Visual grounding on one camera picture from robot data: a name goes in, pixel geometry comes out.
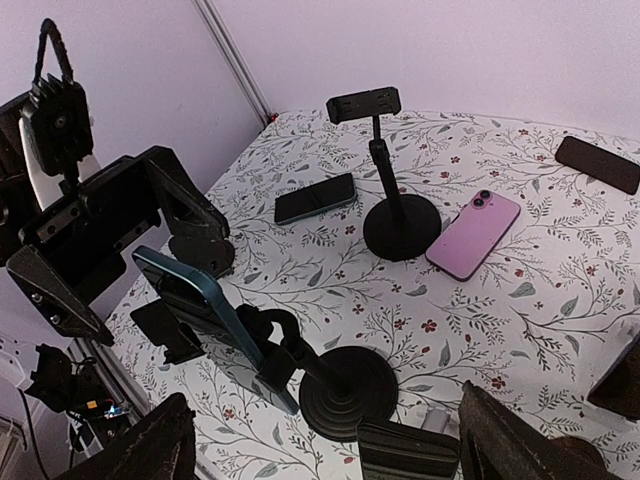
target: desktop phone stand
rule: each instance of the desktop phone stand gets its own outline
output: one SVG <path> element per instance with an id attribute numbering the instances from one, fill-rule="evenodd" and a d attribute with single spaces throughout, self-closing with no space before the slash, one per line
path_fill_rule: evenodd
<path id="1" fill-rule="evenodd" d="M 280 394 L 297 369 L 305 371 L 299 389 L 300 410 L 318 435 L 355 442 L 356 427 L 363 417 L 388 420 L 395 411 L 398 381 L 386 360 L 373 350 L 346 346 L 318 356 L 301 338 L 298 320 L 291 313 L 261 311 L 249 305 L 239 306 L 236 313 L 266 359 L 257 374 L 263 386 Z M 203 322 L 177 319 L 162 300 L 132 312 L 131 318 L 155 345 L 167 347 L 166 363 L 204 355 L 191 327 L 213 333 Z M 282 328 L 279 345 L 268 340 L 274 323 Z"/>
<path id="2" fill-rule="evenodd" d="M 418 257 L 438 238 L 440 214 L 424 197 L 401 195 L 391 167 L 389 149 L 381 137 L 380 115 L 400 112 L 400 96 L 393 87 L 332 98 L 327 102 L 329 119 L 336 125 L 373 117 L 373 140 L 369 152 L 378 168 L 387 196 L 367 214 L 364 240 L 375 255 L 394 262 Z"/>

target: screw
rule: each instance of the screw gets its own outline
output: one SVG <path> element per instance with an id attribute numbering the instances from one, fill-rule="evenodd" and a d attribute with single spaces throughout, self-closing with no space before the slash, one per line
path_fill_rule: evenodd
<path id="1" fill-rule="evenodd" d="M 63 128 L 65 125 L 67 124 L 67 117 L 65 117 L 64 115 L 60 115 L 58 118 L 56 118 L 56 120 L 53 122 L 53 125 L 57 128 L 57 129 L 61 129 Z"/>

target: floral bedsheet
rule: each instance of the floral bedsheet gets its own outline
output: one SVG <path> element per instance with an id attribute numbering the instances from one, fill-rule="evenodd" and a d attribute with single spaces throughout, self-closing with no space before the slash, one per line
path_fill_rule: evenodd
<path id="1" fill-rule="evenodd" d="M 403 112 L 382 119 L 403 192 L 431 199 L 447 225 L 483 188 L 522 206 L 476 275 L 458 283 L 424 258 L 380 260 L 366 248 L 366 213 L 383 198 L 367 152 L 368 121 L 340 126 L 320 111 L 281 115 L 229 168 L 208 198 L 227 216 L 235 271 L 221 280 L 233 305 L 294 312 L 319 353 L 377 349 L 395 369 L 395 421 L 419 426 L 428 406 L 455 410 L 466 380 L 481 385 L 548 436 L 591 441 L 610 470 L 640 475 L 640 431 L 585 418 L 589 363 L 607 331 L 640 318 L 640 197 L 561 166 L 574 135 L 640 159 L 640 142 L 596 132 L 466 114 Z M 275 198 L 345 172 L 354 204 L 290 226 L 273 222 Z M 232 479 L 361 478 L 355 444 L 309 431 L 238 388 L 201 357 L 162 366 L 129 318 L 155 294 L 139 279 L 108 319 L 114 351 L 153 403 L 183 392 L 198 449 Z M 294 395 L 300 372 L 291 383 Z"/>

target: blue smartphone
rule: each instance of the blue smartphone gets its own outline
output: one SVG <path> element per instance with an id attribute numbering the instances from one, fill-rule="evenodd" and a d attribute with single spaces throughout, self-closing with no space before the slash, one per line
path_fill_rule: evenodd
<path id="1" fill-rule="evenodd" d="M 345 173 L 276 198 L 276 225 L 286 225 L 342 207 L 357 198 L 353 175 Z"/>
<path id="2" fill-rule="evenodd" d="M 272 392 L 257 378 L 265 357 L 213 276 L 144 246 L 132 256 L 178 320 L 207 334 L 201 337 L 203 346 L 228 377 L 284 412 L 298 412 L 297 402 L 286 389 Z"/>

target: black cable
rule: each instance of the black cable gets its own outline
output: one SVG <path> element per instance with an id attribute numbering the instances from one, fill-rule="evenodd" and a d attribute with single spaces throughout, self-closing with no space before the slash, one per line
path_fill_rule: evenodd
<path id="1" fill-rule="evenodd" d="M 53 51 L 58 59 L 60 70 L 62 71 L 62 79 L 68 80 L 73 83 L 73 69 L 69 63 L 69 57 L 67 56 L 67 49 L 62 41 L 62 35 L 56 24 L 50 18 L 45 18 L 40 27 L 40 38 L 38 42 L 38 56 L 36 59 L 36 72 L 33 78 L 33 83 L 37 84 L 42 74 L 42 67 L 44 65 L 44 52 L 47 48 L 47 38 L 51 39 L 53 45 Z"/>
<path id="2" fill-rule="evenodd" d="M 31 412 L 29 411 L 29 404 L 27 403 L 27 398 L 24 396 L 24 392 L 18 389 L 18 393 L 20 397 L 22 397 L 22 404 L 24 405 L 24 411 L 27 414 L 27 423 L 29 424 L 29 433 L 31 434 L 31 443 L 33 443 L 33 451 L 36 454 L 36 460 L 38 461 L 38 466 L 40 467 L 40 471 L 42 472 L 42 476 L 45 480 L 51 480 L 51 477 L 47 474 L 47 471 L 44 469 L 44 465 L 42 464 L 42 458 L 40 458 L 40 450 L 38 450 L 38 444 L 36 442 L 36 434 L 33 431 L 33 422 L 31 421 Z"/>
<path id="3" fill-rule="evenodd" d="M 67 470 L 71 470 L 73 468 L 73 454 L 76 453 L 76 449 L 73 448 L 73 443 L 71 444 L 71 454 L 69 455 L 69 468 Z"/>

